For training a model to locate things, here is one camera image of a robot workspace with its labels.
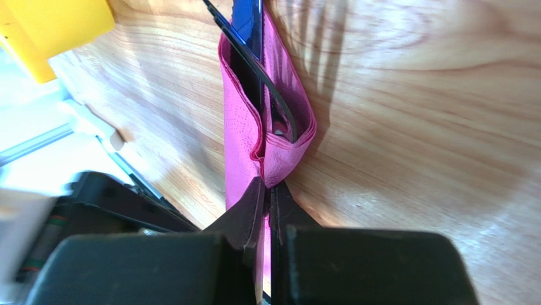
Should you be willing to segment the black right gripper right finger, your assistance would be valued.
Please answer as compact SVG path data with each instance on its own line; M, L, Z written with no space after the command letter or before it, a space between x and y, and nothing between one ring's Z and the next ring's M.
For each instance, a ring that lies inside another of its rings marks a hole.
M464 262L426 231L319 225L286 183L270 190L273 304L477 304Z

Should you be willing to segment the pink paper napkin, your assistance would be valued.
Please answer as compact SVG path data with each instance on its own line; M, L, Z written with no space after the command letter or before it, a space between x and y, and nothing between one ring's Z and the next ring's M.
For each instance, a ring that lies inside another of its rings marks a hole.
M272 18L263 5L262 65L290 108L298 140L277 134L284 123L271 126L271 96L264 91L264 120L250 103L230 63L235 49L222 33L218 57L224 85L224 152L226 211L216 221L229 243L242 251L251 288L264 276L271 280L270 191L299 164L316 134L317 123L307 94Z

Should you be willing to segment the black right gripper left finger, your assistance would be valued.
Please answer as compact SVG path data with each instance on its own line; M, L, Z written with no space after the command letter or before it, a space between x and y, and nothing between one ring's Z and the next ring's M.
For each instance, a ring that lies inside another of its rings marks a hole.
M216 221L196 233L70 236L32 278L25 303L260 304L262 282L251 288L242 251Z

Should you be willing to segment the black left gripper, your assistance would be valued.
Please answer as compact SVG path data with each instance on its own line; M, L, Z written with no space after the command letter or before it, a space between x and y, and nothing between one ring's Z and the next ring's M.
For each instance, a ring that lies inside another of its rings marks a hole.
M55 203L15 274L28 283L42 270L58 244L74 235L134 233L141 227L160 233L196 233L199 228L176 211L128 189L101 172L82 172L70 184L71 198Z

